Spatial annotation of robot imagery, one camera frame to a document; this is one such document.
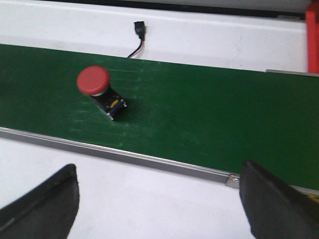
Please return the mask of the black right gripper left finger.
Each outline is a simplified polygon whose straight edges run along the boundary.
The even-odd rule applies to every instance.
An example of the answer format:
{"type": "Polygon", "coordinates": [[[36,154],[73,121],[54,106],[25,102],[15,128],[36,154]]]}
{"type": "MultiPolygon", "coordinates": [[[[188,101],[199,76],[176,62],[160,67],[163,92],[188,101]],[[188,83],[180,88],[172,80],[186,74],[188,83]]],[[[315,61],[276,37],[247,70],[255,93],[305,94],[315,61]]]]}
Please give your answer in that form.
{"type": "Polygon", "coordinates": [[[2,239],[65,239],[79,209],[76,166],[68,164],[0,210],[2,239]]]}

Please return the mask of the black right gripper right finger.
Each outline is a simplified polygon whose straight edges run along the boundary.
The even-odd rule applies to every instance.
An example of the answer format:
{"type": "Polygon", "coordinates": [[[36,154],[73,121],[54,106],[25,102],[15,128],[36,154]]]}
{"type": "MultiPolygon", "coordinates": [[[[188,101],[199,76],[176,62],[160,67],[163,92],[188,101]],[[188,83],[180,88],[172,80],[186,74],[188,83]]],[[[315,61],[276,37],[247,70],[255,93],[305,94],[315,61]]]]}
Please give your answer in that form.
{"type": "Polygon", "coordinates": [[[246,160],[240,199],[257,239],[317,239],[319,205],[252,160],[246,160]]]}

